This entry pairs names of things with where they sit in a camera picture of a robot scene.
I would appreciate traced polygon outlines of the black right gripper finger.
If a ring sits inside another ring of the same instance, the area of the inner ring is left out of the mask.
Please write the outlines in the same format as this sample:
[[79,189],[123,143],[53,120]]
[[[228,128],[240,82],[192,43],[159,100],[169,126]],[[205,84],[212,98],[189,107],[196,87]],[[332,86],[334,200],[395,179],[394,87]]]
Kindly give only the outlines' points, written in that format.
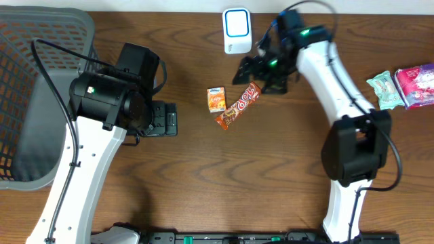
[[286,94],[288,92],[288,81],[286,79],[266,81],[261,92],[263,94]]
[[233,85],[248,84],[250,79],[258,76],[258,59],[256,57],[246,56],[241,59],[239,68],[233,77]]

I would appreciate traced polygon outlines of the red chocolate bar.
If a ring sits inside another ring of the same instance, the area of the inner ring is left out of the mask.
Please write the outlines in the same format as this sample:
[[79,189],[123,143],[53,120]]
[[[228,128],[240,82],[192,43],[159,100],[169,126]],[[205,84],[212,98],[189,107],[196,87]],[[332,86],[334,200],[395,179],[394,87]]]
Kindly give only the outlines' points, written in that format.
[[261,93],[261,89],[257,84],[251,82],[240,98],[222,114],[216,117],[215,121],[223,128],[223,130],[227,130],[229,125],[232,124],[249,105],[254,103]]

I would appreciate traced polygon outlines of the small orange juice carton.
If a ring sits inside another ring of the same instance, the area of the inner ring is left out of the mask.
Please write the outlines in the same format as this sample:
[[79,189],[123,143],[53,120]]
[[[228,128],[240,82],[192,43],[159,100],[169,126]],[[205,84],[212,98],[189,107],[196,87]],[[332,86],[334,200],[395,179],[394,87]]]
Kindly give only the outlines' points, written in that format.
[[207,89],[208,108],[211,113],[226,110],[226,96],[224,87]]

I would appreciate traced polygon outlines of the teal snack wrapper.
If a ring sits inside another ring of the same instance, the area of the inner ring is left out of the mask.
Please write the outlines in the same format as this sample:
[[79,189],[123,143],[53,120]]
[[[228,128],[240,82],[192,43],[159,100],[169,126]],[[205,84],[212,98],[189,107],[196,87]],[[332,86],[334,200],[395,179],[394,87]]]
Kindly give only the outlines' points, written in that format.
[[396,106],[404,106],[388,70],[366,81],[378,97],[380,110],[393,110]]

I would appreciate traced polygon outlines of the purple snack packet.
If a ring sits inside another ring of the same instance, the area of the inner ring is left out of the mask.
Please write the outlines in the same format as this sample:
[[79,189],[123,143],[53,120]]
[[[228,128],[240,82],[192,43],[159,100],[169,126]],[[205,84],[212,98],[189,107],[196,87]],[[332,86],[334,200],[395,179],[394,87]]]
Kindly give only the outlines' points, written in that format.
[[393,80],[406,109],[433,105],[433,63],[398,69]]

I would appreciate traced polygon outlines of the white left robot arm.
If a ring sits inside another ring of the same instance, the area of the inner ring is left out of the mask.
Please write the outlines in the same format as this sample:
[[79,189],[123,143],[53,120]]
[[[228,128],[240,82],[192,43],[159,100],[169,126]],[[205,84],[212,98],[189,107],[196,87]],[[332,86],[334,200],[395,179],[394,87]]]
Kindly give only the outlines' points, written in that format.
[[66,134],[58,169],[41,217],[28,243],[139,243],[126,224],[93,234],[92,222],[104,181],[127,136],[175,136],[177,107],[154,100],[165,62],[149,48],[126,43],[116,65],[103,63],[71,82],[60,102]]

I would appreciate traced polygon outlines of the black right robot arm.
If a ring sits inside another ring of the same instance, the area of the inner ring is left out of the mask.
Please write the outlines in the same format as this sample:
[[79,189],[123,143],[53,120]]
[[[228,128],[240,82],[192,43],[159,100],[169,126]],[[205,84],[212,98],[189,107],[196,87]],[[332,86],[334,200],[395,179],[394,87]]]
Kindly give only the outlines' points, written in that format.
[[321,162],[331,180],[327,214],[322,228],[331,243],[361,242],[358,227],[364,197],[378,170],[394,148],[391,116],[376,110],[355,86],[341,62],[334,36],[337,29],[307,27],[294,7],[283,10],[270,25],[278,47],[265,33],[258,54],[240,62],[234,84],[264,81],[264,94],[287,92],[288,77],[297,72],[310,84],[330,124],[321,149]]

